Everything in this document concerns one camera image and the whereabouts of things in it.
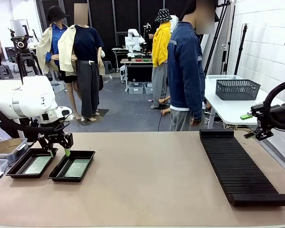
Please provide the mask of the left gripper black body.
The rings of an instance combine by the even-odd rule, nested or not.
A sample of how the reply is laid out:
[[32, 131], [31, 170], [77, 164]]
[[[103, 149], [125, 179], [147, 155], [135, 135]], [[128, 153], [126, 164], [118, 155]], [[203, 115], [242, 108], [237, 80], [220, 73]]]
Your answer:
[[47, 140], [54, 140], [54, 141], [63, 141], [64, 140], [64, 122], [53, 122], [49, 124], [41, 124], [42, 128], [51, 128], [52, 131], [41, 133], [41, 136], [44, 136]]

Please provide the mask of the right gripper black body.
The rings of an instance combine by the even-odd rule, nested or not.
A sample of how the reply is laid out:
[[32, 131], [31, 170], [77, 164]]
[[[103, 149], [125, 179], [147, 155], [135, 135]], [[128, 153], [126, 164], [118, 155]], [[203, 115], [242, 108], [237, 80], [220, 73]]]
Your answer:
[[258, 126], [260, 129], [268, 131], [271, 129], [285, 131], [285, 104], [271, 106], [267, 115], [265, 115], [264, 107], [261, 105], [261, 109], [257, 114]]

